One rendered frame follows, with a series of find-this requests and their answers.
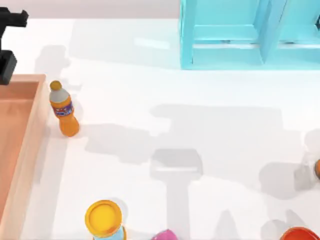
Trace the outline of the salmon shallow box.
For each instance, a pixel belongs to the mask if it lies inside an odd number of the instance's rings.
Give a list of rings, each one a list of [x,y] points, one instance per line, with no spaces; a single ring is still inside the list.
[[[0,240],[20,240],[49,108],[44,74],[0,85]]]

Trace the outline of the orange bottle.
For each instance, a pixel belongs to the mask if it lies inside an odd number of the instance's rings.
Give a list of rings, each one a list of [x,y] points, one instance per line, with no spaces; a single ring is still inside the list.
[[[49,102],[54,115],[59,120],[60,131],[64,136],[73,137],[79,132],[80,124],[74,115],[75,109],[71,95],[58,80],[52,81],[49,86]]]

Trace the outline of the light blue rack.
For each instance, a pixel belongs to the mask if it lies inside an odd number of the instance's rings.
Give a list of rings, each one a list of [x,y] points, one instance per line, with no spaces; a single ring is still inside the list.
[[[320,70],[320,0],[180,0],[187,70]]]

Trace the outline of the yellow lidded light blue can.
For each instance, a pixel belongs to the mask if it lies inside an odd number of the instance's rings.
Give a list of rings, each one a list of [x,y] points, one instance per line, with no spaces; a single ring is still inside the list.
[[[92,240],[127,240],[121,208],[112,200],[99,200],[86,211],[85,226]]]

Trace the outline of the pink object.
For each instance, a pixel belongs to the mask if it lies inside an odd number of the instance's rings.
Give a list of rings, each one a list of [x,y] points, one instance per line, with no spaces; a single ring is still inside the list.
[[[178,240],[178,237],[172,230],[166,229],[155,234],[151,240]]]

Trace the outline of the red bowl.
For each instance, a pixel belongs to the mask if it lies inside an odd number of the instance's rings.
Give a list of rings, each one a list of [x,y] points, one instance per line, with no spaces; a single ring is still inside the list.
[[[279,240],[320,240],[320,237],[306,227],[290,227]]]

